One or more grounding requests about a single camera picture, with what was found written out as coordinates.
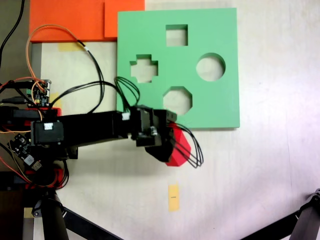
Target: red block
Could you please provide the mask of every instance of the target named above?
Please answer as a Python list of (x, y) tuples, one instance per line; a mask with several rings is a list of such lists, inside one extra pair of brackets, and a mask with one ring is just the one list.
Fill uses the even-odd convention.
[(177, 128), (177, 125), (175, 125), (174, 123), (172, 123), (172, 126), (174, 126), (173, 134), (175, 141), (178, 143), (175, 143), (175, 148), (173, 149), (170, 161), (166, 162), (165, 164), (170, 167), (180, 167), (187, 161), (187, 159), (189, 159), (191, 146), (188, 143), (184, 132), (181, 129)]

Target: square hole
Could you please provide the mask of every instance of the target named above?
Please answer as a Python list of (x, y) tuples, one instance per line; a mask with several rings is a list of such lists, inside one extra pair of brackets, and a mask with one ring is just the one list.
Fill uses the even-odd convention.
[(188, 46), (188, 25), (166, 25), (166, 46), (181, 47)]

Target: screw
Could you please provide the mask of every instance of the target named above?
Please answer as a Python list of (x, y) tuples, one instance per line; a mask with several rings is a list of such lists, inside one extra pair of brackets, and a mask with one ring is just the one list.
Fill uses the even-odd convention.
[(151, 126), (150, 129), (151, 129), (151, 135), (152, 136), (157, 136), (158, 135), (157, 129), (154, 126)]

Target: black wire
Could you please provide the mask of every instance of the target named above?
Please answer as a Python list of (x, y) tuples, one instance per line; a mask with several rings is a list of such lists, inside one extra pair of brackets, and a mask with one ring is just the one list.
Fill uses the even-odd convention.
[(74, 93), (76, 91), (79, 91), (79, 90), (82, 90), (82, 89), (86, 89), (86, 88), (90, 88), (90, 87), (93, 87), (93, 86), (96, 86), (96, 85), (107, 85), (107, 86), (110, 86), (112, 88), (114, 88), (115, 90), (117, 90), (117, 87), (115, 85), (113, 85), (112, 83), (110, 82), (107, 82), (107, 81), (103, 81), (103, 82), (100, 82), (100, 81), (93, 81), (93, 82), (89, 82), (89, 83), (85, 83), (85, 84), (81, 84), (81, 85), (78, 85), (78, 86), (74, 86), (66, 91), (64, 91), (62, 94), (60, 94), (56, 99), (54, 99), (50, 105), (49, 105), (49, 110), (53, 107), (53, 105), (61, 98), (63, 98), (64, 96), (68, 95), (68, 94), (71, 94), (71, 93)]
[[(86, 45), (81, 41), (81, 40), (77, 40), (84, 48), (86, 47)], [(104, 75), (101, 71), (101, 68), (96, 60), (96, 58), (94, 57), (94, 55), (86, 49), (86, 51), (88, 52), (88, 54), (90, 55), (93, 63), (94, 63), (94, 66), (96, 68), (96, 71), (98, 73), (98, 77), (99, 77), (99, 85), (100, 85), (100, 98), (99, 98), (99, 102), (98, 104), (93, 108), (91, 109), (88, 114), (92, 114), (99, 106), (100, 104), (102, 103), (103, 99), (104, 99), (104, 96), (105, 96), (105, 85), (103, 83), (105, 83), (105, 79), (104, 79)]]
[(132, 86), (132, 88), (137, 92), (137, 95), (138, 95), (138, 96), (136, 97), (136, 103), (135, 103), (135, 104), (137, 104), (138, 101), (139, 101), (139, 99), (140, 99), (140, 91), (139, 91), (139, 89), (138, 89), (132, 82), (130, 82), (130, 81), (127, 80), (127, 79), (125, 79), (125, 80), (124, 80), (124, 79), (125, 79), (125, 78), (121, 78), (120, 80), (117, 80), (117, 81), (116, 81), (116, 85), (114, 85), (114, 84), (112, 84), (112, 83), (110, 83), (110, 82), (107, 82), (107, 81), (102, 81), (102, 82), (101, 82), (101, 81), (93, 81), (93, 82), (81, 84), (81, 85), (78, 85), (78, 86), (74, 86), (74, 87), (72, 87), (72, 88), (64, 91), (64, 92), (63, 92), (62, 94), (60, 94), (56, 99), (54, 99), (54, 100), (50, 103), (50, 105), (49, 105), (49, 110), (51, 110), (52, 107), (54, 106), (54, 104), (55, 104), (59, 99), (63, 98), (64, 96), (66, 96), (66, 95), (68, 95), (68, 94), (71, 94), (71, 93), (74, 93), (74, 92), (79, 91), (79, 90), (83, 90), (83, 89), (86, 89), (86, 88), (90, 88), (90, 87), (96, 86), (96, 85), (103, 85), (103, 86), (107, 85), (107, 86), (109, 86), (109, 87), (114, 88), (114, 89), (118, 92), (118, 94), (121, 96), (121, 99), (122, 99), (122, 101), (123, 101), (124, 104), (125, 104), (125, 109), (126, 109), (126, 110), (129, 110), (129, 109), (130, 109), (130, 105), (129, 105), (129, 103), (128, 103), (128, 101), (127, 101), (127, 99), (126, 99), (126, 97), (125, 97), (125, 95), (124, 95), (124, 93), (123, 93), (123, 91), (122, 91), (122, 88), (119, 86), (119, 83), (118, 83), (118, 82), (125, 82), (125, 81), (127, 81), (126, 83), (127, 83), (128, 85)]
[[(195, 148), (195, 156), (190, 152), (188, 151), (181, 143), (179, 143), (178, 141), (176, 141), (174, 138), (172, 138), (172, 140), (174, 141), (174, 147), (180, 152), (180, 154), (194, 167), (194, 168), (197, 168), (197, 167), (201, 167), (201, 165), (204, 163), (204, 156), (203, 156), (203, 152), (202, 152), (202, 149), (199, 145), (199, 142), (198, 140), (196, 139), (196, 137), (194, 136), (194, 134), (191, 132), (190, 129), (188, 129), (187, 127), (185, 127), (184, 125), (182, 124), (179, 124), (179, 123), (175, 123), (176, 125), (174, 126), (170, 126), (169, 125), (169, 128), (176, 128), (176, 129), (180, 129), (186, 133), (188, 133), (193, 141), (193, 144), (194, 144), (194, 148)], [(195, 159), (192, 160), (190, 156), (187, 156), (181, 149), (180, 147), (177, 147), (176, 144), (180, 145), (187, 153), (190, 154), (191, 157), (193, 157)]]
[(13, 28), (11, 29), (11, 31), (9, 32), (9, 34), (6, 36), (6, 38), (3, 40), (3, 43), (1, 44), (0, 47), (0, 68), (1, 68), (1, 61), (2, 61), (2, 52), (4, 50), (4, 47), (7, 43), (7, 41), (9, 40), (9, 38), (11, 37), (11, 35), (14, 33), (14, 31), (16, 30), (16, 28), (18, 27), (20, 20), (22, 18), (22, 15), (24, 13), (24, 8), (25, 8), (25, 0), (21, 1), (21, 8), (20, 8), (20, 13), (19, 13), (19, 17), (15, 23), (15, 25), (13, 26)]
[(122, 87), (120, 85), (120, 83), (125, 86), (134, 96), (136, 102), (135, 102), (135, 106), (138, 104), (139, 100), (140, 100), (140, 91), (138, 89), (138, 87), (131, 81), (129, 81), (128, 79), (124, 78), (124, 77), (121, 77), (121, 76), (117, 76), (115, 79), (114, 79), (114, 83), (116, 85), (116, 87), (118, 88), (118, 93), (121, 97), (121, 100), (122, 100), (122, 105), (123, 105), (123, 111), (124, 112), (129, 112), (130, 111), (130, 104), (122, 90)]

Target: circle hole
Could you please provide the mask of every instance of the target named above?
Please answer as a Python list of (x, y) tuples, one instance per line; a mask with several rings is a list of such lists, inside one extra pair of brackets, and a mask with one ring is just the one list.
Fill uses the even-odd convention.
[(216, 53), (204, 54), (196, 65), (196, 72), (205, 81), (219, 80), (226, 71), (224, 59)]

